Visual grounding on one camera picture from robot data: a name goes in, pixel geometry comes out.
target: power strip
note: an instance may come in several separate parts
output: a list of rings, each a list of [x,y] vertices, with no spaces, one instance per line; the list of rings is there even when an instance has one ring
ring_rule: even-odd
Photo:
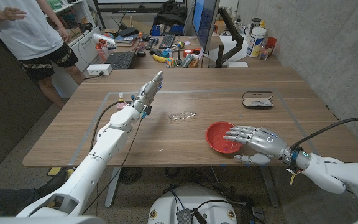
[[[87,71],[90,75],[99,75],[100,72],[103,72],[103,75],[110,75],[112,68],[110,64],[90,65]]]

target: person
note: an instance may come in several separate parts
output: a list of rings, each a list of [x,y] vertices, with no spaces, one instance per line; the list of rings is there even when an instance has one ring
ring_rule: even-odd
[[[57,190],[65,183],[67,177],[67,170],[61,169],[44,186],[38,189],[0,189],[0,212],[5,211],[12,215],[17,209],[24,208]]]
[[[56,23],[58,32],[43,12]],[[61,108],[64,102],[52,84],[51,61],[63,67],[77,84],[85,78],[75,65],[78,58],[66,44],[69,33],[46,0],[0,0],[0,39],[26,73],[38,81],[42,93]]]

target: white t-shirt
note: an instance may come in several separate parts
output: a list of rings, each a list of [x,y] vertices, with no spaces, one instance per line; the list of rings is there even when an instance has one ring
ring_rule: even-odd
[[[0,11],[5,7],[26,12],[26,18],[0,22],[0,39],[19,60],[39,58],[63,45],[63,39],[47,22],[35,0],[0,0]]]

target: robotic arm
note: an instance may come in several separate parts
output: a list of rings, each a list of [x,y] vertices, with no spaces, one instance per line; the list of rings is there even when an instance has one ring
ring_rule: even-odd
[[[98,132],[98,142],[59,189],[32,203],[16,217],[75,217],[83,213],[85,204],[98,183],[107,163],[122,149],[132,132],[132,123],[151,112],[150,104],[161,89],[162,72],[146,83],[129,106],[114,113],[110,122]],[[57,197],[63,198],[59,210],[47,205]]]
[[[276,157],[290,165],[289,172],[306,175],[328,192],[343,193],[346,190],[344,183],[347,183],[358,196],[358,163],[345,164],[338,159],[292,150],[282,138],[265,128],[236,126],[230,128],[223,138],[247,144],[258,152],[253,156],[237,155],[236,159],[266,164]]]

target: black shorts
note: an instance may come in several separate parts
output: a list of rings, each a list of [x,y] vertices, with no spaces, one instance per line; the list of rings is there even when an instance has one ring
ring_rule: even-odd
[[[50,54],[39,58],[19,61],[28,76],[40,81],[55,73],[55,71],[53,71],[52,62],[55,62],[59,67],[68,68],[75,65],[75,63],[78,62],[78,58],[73,50],[66,43],[63,43],[59,49]]]

